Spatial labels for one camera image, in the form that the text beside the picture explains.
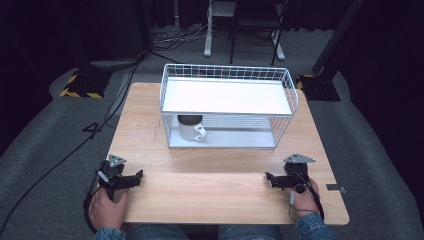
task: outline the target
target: dark background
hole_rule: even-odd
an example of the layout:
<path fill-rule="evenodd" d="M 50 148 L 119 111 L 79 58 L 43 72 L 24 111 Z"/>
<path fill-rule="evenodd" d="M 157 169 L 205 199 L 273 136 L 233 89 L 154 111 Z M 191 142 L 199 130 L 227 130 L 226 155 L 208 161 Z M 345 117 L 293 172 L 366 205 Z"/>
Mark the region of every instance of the dark background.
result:
<path fill-rule="evenodd" d="M 286 29 L 335 29 L 351 2 L 293 1 Z M 181 27 L 204 23 L 205 15 L 192 13 L 202 12 L 205 3 L 180 0 Z M 148 29 L 154 23 L 175 24 L 173 7 L 172 0 L 1 0 L 0 154 L 51 101 L 54 79 L 72 67 L 90 68 L 90 61 L 149 48 Z M 418 0 L 364 1 L 325 63 L 345 77 L 352 102 L 414 194 L 421 219 L 423 10 Z"/>

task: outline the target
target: chair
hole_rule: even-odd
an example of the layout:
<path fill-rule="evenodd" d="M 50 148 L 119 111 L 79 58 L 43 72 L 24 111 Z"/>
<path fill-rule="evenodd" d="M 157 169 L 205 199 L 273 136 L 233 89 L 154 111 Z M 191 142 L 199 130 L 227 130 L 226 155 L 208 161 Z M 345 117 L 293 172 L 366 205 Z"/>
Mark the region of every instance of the chair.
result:
<path fill-rule="evenodd" d="M 230 64 L 233 63 L 235 45 L 253 45 L 269 46 L 265 44 L 270 41 L 274 52 L 271 65 L 274 65 L 275 57 L 280 42 L 282 24 L 281 20 L 284 8 L 287 5 L 286 0 L 237 0 L 234 9 L 234 17 L 231 26 L 231 57 Z M 282 4 L 283 8 L 279 11 L 276 4 Z M 242 43 L 236 42 L 236 34 L 240 31 L 269 32 L 266 41 L 262 43 Z"/>

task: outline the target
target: cup handle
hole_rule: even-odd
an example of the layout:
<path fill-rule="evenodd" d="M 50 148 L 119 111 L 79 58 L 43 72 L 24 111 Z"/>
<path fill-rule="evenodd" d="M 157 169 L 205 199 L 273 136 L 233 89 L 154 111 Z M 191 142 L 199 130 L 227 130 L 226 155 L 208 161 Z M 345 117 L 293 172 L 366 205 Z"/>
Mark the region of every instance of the cup handle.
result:
<path fill-rule="evenodd" d="M 200 135 L 198 135 L 197 137 L 195 137 L 194 138 L 194 140 L 196 140 L 196 141 L 198 141 L 198 142 L 201 142 L 201 141 L 203 141 L 203 140 L 205 140 L 206 139 L 206 130 L 205 130 L 205 128 L 202 126 L 202 124 L 197 124 L 195 127 L 194 127 L 194 129 L 196 129 L 196 131 L 198 132 L 198 133 L 200 133 Z"/>

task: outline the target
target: wire basket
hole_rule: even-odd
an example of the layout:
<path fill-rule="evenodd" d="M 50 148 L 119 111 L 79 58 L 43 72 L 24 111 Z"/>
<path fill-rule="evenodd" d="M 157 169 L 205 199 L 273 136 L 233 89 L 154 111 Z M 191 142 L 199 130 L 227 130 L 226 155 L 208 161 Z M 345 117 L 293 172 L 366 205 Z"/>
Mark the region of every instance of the wire basket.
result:
<path fill-rule="evenodd" d="M 160 108 L 169 147 L 275 148 L 298 107 L 285 68 L 167 64 Z M 178 115 L 202 115 L 207 138 L 181 138 Z"/>

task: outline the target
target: wooden tabletop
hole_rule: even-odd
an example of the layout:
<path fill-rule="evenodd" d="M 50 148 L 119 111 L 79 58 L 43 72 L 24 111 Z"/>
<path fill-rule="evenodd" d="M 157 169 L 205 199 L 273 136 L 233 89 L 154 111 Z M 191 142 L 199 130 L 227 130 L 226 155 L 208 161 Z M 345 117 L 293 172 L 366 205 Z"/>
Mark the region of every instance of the wooden tabletop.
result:
<path fill-rule="evenodd" d="M 144 170 L 130 191 L 126 222 L 291 224 L 289 198 L 265 172 L 285 175 L 293 153 L 314 158 L 309 176 L 319 186 L 327 224 L 349 222 L 341 193 L 301 91 L 299 107 L 275 149 L 168 148 L 159 107 L 159 83 L 134 83 L 110 154 L 127 160 L 124 175 Z"/>

